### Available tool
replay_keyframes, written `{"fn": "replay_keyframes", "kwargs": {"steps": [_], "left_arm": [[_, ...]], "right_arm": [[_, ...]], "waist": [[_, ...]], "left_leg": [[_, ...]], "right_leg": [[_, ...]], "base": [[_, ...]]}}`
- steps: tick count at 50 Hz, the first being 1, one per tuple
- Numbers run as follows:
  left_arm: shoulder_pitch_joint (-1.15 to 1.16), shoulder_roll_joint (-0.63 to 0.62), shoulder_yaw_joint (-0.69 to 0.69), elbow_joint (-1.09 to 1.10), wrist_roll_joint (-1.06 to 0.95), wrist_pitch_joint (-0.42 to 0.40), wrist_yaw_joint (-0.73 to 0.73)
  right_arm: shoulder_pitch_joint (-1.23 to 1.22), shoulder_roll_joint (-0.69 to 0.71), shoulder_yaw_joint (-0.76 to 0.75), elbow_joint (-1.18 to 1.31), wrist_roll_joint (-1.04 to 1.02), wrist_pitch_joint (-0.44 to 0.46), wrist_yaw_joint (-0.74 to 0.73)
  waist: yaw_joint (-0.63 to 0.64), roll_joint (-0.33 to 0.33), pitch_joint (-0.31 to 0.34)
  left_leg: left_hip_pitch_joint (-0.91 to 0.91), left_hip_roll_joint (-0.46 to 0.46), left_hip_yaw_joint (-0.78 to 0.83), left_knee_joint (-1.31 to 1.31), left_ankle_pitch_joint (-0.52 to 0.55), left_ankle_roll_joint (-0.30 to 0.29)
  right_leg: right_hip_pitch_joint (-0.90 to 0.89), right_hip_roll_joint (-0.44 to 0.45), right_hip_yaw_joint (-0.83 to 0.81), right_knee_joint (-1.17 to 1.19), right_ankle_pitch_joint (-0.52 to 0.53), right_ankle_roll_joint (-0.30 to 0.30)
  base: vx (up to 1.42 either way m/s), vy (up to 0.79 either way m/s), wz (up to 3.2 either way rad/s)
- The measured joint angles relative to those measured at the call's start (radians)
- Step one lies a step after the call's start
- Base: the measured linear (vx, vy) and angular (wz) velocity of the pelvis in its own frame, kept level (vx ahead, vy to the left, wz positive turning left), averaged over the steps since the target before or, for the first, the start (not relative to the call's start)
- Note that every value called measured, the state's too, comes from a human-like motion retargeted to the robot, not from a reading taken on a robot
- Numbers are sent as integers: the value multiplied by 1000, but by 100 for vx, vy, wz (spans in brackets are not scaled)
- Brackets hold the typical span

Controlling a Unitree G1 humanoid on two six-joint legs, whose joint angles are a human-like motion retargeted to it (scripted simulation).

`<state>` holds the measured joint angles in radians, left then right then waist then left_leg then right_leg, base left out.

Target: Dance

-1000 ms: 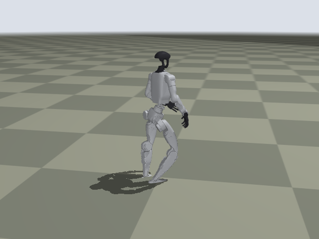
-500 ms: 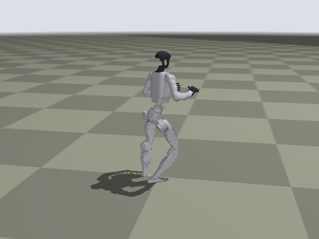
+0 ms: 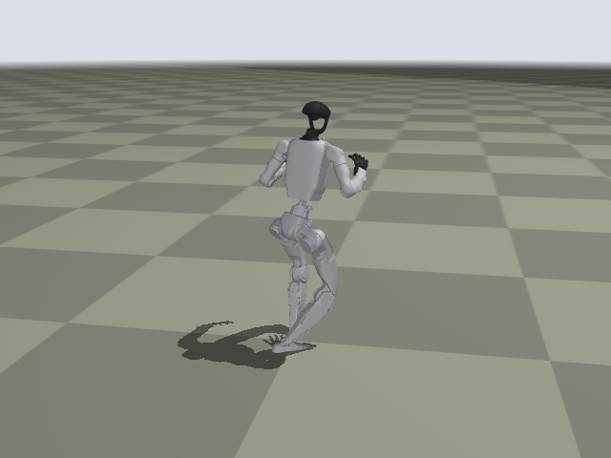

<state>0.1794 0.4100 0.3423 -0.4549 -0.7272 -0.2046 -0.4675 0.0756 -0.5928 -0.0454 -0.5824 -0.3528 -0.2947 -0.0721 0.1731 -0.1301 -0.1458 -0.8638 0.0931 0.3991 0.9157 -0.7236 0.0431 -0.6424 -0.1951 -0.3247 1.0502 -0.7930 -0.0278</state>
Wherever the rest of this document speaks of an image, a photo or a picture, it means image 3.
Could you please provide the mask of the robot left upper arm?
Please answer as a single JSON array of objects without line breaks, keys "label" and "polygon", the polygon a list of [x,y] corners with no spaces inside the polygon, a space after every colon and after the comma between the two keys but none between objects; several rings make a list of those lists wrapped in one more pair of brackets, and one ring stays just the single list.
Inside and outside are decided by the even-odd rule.
[{"label": "robot left upper arm", "polygon": [[276,180],[274,175],[279,171],[286,160],[287,147],[290,141],[291,140],[281,140],[277,144],[274,154],[268,161],[266,169],[259,179],[259,182],[265,187],[270,188],[274,184]]}]

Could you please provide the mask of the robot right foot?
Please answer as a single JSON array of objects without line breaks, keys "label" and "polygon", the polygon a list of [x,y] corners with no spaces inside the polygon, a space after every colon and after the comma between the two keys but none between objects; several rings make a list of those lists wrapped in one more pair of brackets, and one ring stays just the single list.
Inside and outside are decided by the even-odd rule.
[{"label": "robot right foot", "polygon": [[281,352],[300,350],[300,349],[305,349],[305,348],[310,347],[310,345],[307,343],[294,342],[292,345],[290,345],[293,341],[288,344],[289,346],[284,346],[286,345],[286,343],[283,345],[283,342],[284,341],[282,341],[281,343],[275,343],[272,347],[272,352],[281,353]]}]

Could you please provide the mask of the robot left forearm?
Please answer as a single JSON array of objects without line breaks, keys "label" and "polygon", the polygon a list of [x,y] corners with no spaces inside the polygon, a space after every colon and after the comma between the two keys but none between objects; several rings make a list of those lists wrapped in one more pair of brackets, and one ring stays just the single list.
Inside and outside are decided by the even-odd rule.
[{"label": "robot left forearm", "polygon": [[[285,163],[283,163],[282,167],[281,167],[281,168],[279,169],[279,171],[278,171],[278,172],[277,172],[277,173],[274,175],[274,177],[276,178],[276,180],[277,180],[278,178],[280,178],[280,177],[283,177],[283,176],[284,176],[284,173],[285,173],[285,165],[286,165],[286,162],[285,162]],[[261,177],[261,176],[260,176],[260,177]],[[259,179],[260,179],[260,177],[259,177]],[[276,181],[276,180],[275,180],[275,181]]]}]

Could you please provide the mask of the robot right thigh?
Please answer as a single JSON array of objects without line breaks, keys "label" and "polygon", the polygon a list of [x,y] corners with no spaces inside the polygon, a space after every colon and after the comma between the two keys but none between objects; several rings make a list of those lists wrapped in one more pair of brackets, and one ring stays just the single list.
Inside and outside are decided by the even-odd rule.
[{"label": "robot right thigh", "polygon": [[311,230],[304,226],[299,230],[298,237],[302,248],[308,254],[312,254],[312,262],[323,282],[323,285],[314,291],[314,301],[325,291],[331,292],[335,299],[338,271],[335,255],[327,236],[320,229]]}]

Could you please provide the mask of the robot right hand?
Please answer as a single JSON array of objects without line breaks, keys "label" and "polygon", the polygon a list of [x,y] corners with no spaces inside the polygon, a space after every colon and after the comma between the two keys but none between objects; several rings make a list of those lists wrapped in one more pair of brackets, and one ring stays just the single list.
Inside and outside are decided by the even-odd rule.
[{"label": "robot right hand", "polygon": [[361,155],[358,156],[358,154],[356,153],[348,157],[354,161],[354,165],[355,165],[354,173],[353,173],[354,175],[356,175],[358,171],[358,167],[361,167],[362,169],[367,170],[369,161],[365,160],[364,157],[362,157]]}]

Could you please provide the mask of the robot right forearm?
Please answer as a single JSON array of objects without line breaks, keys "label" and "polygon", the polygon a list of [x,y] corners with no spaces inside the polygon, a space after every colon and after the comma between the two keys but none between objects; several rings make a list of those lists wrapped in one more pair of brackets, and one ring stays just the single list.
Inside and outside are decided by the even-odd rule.
[{"label": "robot right forearm", "polygon": [[350,187],[355,193],[362,191],[364,182],[367,180],[366,173],[366,170],[358,167],[356,175],[353,175],[353,178],[351,179],[352,181],[350,182]]}]

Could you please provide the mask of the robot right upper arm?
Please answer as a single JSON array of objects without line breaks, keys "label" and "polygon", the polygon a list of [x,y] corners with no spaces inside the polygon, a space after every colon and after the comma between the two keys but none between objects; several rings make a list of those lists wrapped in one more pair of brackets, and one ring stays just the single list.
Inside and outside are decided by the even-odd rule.
[{"label": "robot right upper arm", "polygon": [[326,144],[325,155],[327,160],[332,162],[335,175],[337,176],[341,185],[341,195],[345,198],[350,198],[357,194],[350,187],[350,182],[352,180],[350,180],[350,173],[345,152],[338,147]]}]

